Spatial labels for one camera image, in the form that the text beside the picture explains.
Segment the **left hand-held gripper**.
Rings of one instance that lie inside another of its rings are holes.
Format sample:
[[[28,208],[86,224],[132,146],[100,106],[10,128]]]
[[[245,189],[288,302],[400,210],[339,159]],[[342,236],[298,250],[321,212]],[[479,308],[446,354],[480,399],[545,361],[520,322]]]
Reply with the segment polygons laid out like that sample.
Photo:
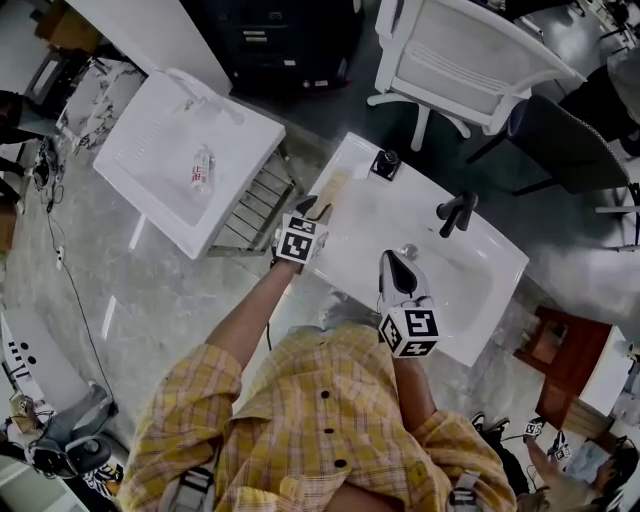
[[[324,248],[329,238],[328,224],[333,205],[327,203],[318,213],[312,214],[317,200],[316,195],[308,195],[283,214],[273,235],[271,267],[287,261],[296,264],[301,272]]]

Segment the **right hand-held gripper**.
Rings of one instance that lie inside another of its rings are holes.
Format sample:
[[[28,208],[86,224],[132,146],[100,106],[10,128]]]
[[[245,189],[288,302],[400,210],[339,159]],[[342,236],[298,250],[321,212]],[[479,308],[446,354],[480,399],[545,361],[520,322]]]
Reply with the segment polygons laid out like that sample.
[[[379,261],[379,293],[395,289],[413,300],[390,307],[378,326],[394,358],[422,358],[440,339],[434,302],[424,272],[403,254],[385,250]]]

